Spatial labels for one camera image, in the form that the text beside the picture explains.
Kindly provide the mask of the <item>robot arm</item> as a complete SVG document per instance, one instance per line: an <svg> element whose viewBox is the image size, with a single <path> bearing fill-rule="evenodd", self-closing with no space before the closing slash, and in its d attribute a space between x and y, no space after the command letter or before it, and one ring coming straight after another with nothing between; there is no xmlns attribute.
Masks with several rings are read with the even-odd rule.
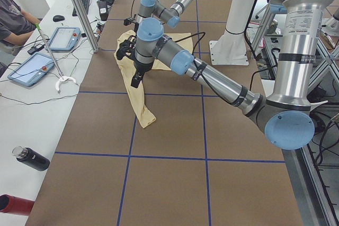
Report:
<svg viewBox="0 0 339 226"><path fill-rule="evenodd" d="M249 118L273 145L299 149L310 143L315 127L307 100L324 9L334 0L269 0L287 11L278 54L278 74L273 93L266 95L261 83L250 86L256 62L246 51L245 29L257 0L232 0L227 22L217 29L217 42L207 44L207 53L194 57L165 28L176 28L188 7L200 3L200 10L213 18L221 16L223 3L209 0L176 0L165 7L160 0L141 0L137 14L135 66L131 83L155 78L156 65L191 78Z"/></svg>
<svg viewBox="0 0 339 226"><path fill-rule="evenodd" d="M169 27L175 28L179 21L180 15L192 3L193 0L176 0L171 7L167 8L160 0L140 0L140 8L136 18L134 31L137 32L139 24L142 20L151 17L152 15L159 18Z"/></svg>

